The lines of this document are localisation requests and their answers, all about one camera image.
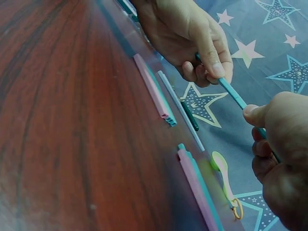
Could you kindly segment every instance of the star pattern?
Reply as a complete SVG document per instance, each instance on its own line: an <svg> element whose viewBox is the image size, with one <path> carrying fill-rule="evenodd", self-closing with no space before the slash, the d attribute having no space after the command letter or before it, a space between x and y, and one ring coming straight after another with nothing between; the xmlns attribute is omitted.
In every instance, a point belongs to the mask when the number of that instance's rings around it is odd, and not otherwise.
<svg viewBox="0 0 308 231"><path fill-rule="evenodd" d="M201 94L194 83L189 83L185 90L184 100L195 118L198 118L212 126L221 128L213 112L209 108L212 103L225 97L228 93Z"/></svg>
<svg viewBox="0 0 308 231"><path fill-rule="evenodd" d="M244 45L238 40L235 40L239 50L234 53L231 57L243 59L247 68L250 67L250 64L253 59L264 58L263 55L255 52L256 40L252 41L248 45Z"/></svg>
<svg viewBox="0 0 308 231"><path fill-rule="evenodd" d="M287 43L287 44L290 44L292 48L295 48L295 45L298 45L300 44L300 42L298 42L296 40L296 36L288 36L288 35L285 35L285 37L287 38L287 40L284 42L284 43Z"/></svg>
<svg viewBox="0 0 308 231"><path fill-rule="evenodd" d="M217 13L217 16L219 17L218 24L225 23L228 26L230 26L230 20L234 18L234 17L228 15L227 10L224 10L223 13Z"/></svg>
<svg viewBox="0 0 308 231"><path fill-rule="evenodd" d="M245 207L258 211L254 231L269 231L279 220L264 201L262 191L235 195Z"/></svg>
<svg viewBox="0 0 308 231"><path fill-rule="evenodd" d="M285 24L287 24L290 28L295 30L294 25L289 15L296 11L299 11L299 9L296 9L290 6L283 6L280 0L273 0L273 1L274 2L272 4L267 4L262 1L256 0L259 6L261 6L264 10L268 12L266 18L264 19L263 24L280 19Z"/></svg>
<svg viewBox="0 0 308 231"><path fill-rule="evenodd" d="M287 58L289 69L267 78L289 81L291 83L291 92L300 94L304 86L308 83L308 63L301 64L290 55L287 55Z"/></svg>

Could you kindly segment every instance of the pink plastic strip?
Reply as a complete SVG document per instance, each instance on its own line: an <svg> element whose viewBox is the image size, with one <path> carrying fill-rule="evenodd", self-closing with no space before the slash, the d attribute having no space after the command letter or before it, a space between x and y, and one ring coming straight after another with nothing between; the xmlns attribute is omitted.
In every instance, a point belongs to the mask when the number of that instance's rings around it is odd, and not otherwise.
<svg viewBox="0 0 308 231"><path fill-rule="evenodd" d="M143 58L139 54L134 55L134 60L137 64L137 67L143 77L146 87L148 88L150 95L156 105L159 115L166 119L169 117L168 110L164 104L164 101L160 95L160 92L154 83L150 73L148 72L148 68L143 60Z"/></svg>
<svg viewBox="0 0 308 231"><path fill-rule="evenodd" d="M201 185L198 181L197 175L192 166L191 160L186 155L186 151L184 149L180 149L178 151L178 155L180 157L180 163L186 175L187 181L192 189L192 192L196 198L197 204L201 210L202 216L209 228L209 231L218 231L218 227L212 216L212 212L210 206L207 203L207 200L204 196Z"/></svg>

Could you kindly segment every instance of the teal plastic piece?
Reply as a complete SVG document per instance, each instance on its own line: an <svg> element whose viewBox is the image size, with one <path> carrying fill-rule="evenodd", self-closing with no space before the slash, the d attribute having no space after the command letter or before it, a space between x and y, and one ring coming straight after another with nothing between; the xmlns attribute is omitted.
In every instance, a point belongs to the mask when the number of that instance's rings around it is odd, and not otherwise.
<svg viewBox="0 0 308 231"><path fill-rule="evenodd" d="M218 230L219 230L219 231L224 231L224 228L223 228L223 225L222 225L222 223L221 223L221 221L220 221L218 212L217 212L217 210L216 210L216 208L215 208L215 206L214 206L214 202L213 202L213 200L212 200L212 198L211 198L211 195L210 195L210 193L209 193L209 191L208 191L208 189L207 189L207 186L206 186L206 184L205 184L205 182L204 182L204 180L203 180L202 174L201 174L201 172L200 172L200 169L199 169L199 167L198 167L198 164L197 164L196 160L193 158L191 152L188 152L188 151L186 150L185 145L184 145L183 143L179 144L179 145L178 145L178 148L179 148L179 150L180 150L180 149L184 149L184 150L186 151L187 156L188 156L189 159L191 160L192 166L193 166L194 171L195 171L195 173L196 173L196 175L197 175L197 178L198 178L198 181L199 181L199 183L200 183L200 185L201 185L201 188L202 188L202 190L203 190L203 192L204 192L204 196L205 196L205 198L206 198L206 200L207 200L207 203L208 203L208 205L209 205L209 207L210 207L210 209L211 209L211 212L212 212L212 215L213 215L213 217L214 217L214 220L215 220L215 222L216 222L216 224L217 224Z"/></svg>

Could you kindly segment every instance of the white star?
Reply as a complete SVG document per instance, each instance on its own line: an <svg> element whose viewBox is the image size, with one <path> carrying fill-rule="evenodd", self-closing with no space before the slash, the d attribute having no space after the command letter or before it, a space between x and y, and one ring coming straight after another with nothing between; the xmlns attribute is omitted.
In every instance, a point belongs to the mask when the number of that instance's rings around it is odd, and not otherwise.
<svg viewBox="0 0 308 231"><path fill-rule="evenodd" d="M300 44L300 42L298 42L298 41L296 40L296 36L295 36L295 35L292 36L292 37L291 37L291 36L288 36L288 35L285 35L285 37L287 38L287 40L286 40L284 43L290 44L292 48L294 48L295 45Z"/></svg>
<svg viewBox="0 0 308 231"><path fill-rule="evenodd" d="M217 15L219 17L218 24L225 23L228 26L230 26L230 20L234 18L234 17L228 15L227 10L225 10L223 13L217 13Z"/></svg>
<svg viewBox="0 0 308 231"><path fill-rule="evenodd" d="M237 59L243 59L247 68L250 67L252 59L264 58L263 55L255 52L256 41L252 41L248 45L244 45L238 40L235 40L239 50L234 53L231 57Z"/></svg>
<svg viewBox="0 0 308 231"><path fill-rule="evenodd" d="M216 93L216 94L201 94L200 91L197 89L197 87L195 86L194 83L190 82L188 85L187 85L187 88L184 92L184 95L183 97L181 97L180 99L181 100L185 100L186 98L189 98L190 96L188 95L188 92L190 90L190 88L192 88L192 90L195 92L195 94L197 95L198 98L201 98L201 97L207 97L208 99L210 99L207 103L205 103L204 105L202 105L202 107L206 110L206 112L208 113L208 118L211 118L212 120L210 119L206 119L202 116L199 116L199 115L196 115L196 114L193 114L193 117L195 118L198 118L212 126L215 126L217 128L221 128L221 125L219 124L218 120L216 119L215 115L213 114L213 112L211 111L211 109L209 108L210 105L212 103L214 103L215 101L225 97L228 93L227 92L224 92L224 93Z"/></svg>

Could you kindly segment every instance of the rubber band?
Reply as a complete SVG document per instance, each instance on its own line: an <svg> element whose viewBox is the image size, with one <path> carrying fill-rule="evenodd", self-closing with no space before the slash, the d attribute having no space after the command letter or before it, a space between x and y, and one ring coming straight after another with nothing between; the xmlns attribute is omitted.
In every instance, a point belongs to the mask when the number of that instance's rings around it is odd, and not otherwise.
<svg viewBox="0 0 308 231"><path fill-rule="evenodd" d="M244 210L243 210L242 203L241 203L240 200L237 199L237 198L235 198L232 202L236 202L236 203L238 204L239 209L240 209L240 215L238 215L238 213L237 213L237 206L234 206L234 207L232 208L233 213L234 213L234 215L235 215L235 218L238 219L238 220L243 219Z"/></svg>

